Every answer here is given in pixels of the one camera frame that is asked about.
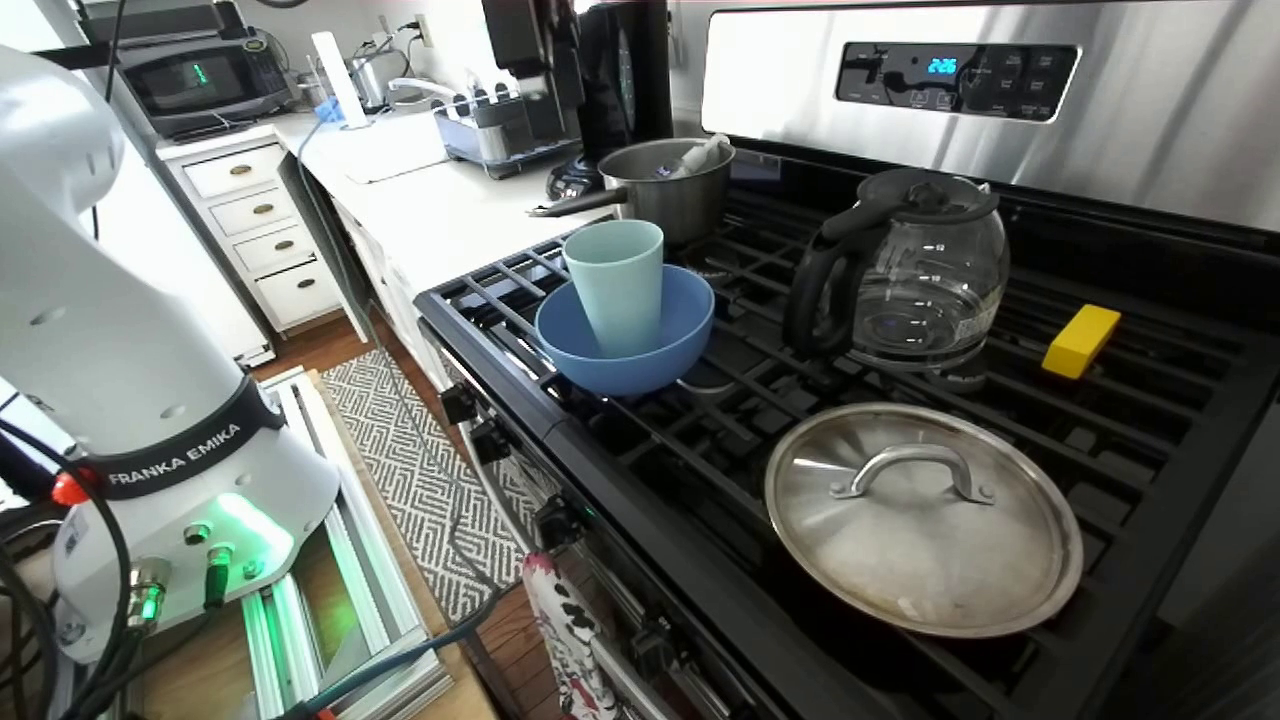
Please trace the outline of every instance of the coffee maker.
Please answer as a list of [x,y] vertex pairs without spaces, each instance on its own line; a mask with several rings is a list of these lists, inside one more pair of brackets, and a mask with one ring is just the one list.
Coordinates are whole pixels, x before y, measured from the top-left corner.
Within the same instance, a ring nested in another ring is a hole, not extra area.
[[596,163],[634,142],[670,135],[665,0],[546,0],[546,66],[576,157],[546,199],[603,191]]

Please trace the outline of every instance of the knob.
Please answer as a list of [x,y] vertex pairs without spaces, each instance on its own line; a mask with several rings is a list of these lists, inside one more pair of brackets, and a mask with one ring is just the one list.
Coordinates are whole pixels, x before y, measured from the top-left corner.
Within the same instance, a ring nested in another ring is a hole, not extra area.
[[670,623],[667,621],[648,621],[634,635],[630,635],[630,664],[643,677],[659,677],[665,670],[674,664],[674,645],[670,645]]
[[585,534],[579,511],[561,493],[536,508],[533,523],[544,547],[573,544]]
[[511,458],[511,441],[505,437],[505,427],[495,427],[495,422],[485,422],[469,432],[476,459],[480,464],[495,464],[505,458]]
[[472,383],[452,383],[446,394],[441,394],[441,409],[443,409],[446,424],[476,422],[480,394]]

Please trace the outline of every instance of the stove control panel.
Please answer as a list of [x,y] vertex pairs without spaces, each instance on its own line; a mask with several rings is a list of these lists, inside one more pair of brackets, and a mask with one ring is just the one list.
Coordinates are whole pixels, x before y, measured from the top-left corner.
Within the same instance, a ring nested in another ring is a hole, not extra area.
[[1073,45],[842,45],[836,99],[1052,122],[1076,55]]

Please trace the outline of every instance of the blue bowl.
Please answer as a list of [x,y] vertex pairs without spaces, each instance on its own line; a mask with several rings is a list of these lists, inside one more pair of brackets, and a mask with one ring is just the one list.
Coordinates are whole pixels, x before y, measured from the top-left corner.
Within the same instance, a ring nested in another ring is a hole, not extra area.
[[710,318],[710,286],[693,267],[665,266],[665,318],[648,352],[603,355],[573,286],[561,286],[533,325],[555,372],[573,383],[601,398],[643,398],[674,383],[702,355]]

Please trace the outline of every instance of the carafe handle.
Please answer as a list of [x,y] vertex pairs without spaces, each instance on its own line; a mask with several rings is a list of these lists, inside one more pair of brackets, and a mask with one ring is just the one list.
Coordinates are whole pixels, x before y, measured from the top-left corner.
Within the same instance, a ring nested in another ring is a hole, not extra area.
[[861,199],[822,220],[791,277],[782,345],[801,355],[840,352],[850,339],[850,301],[897,203]]

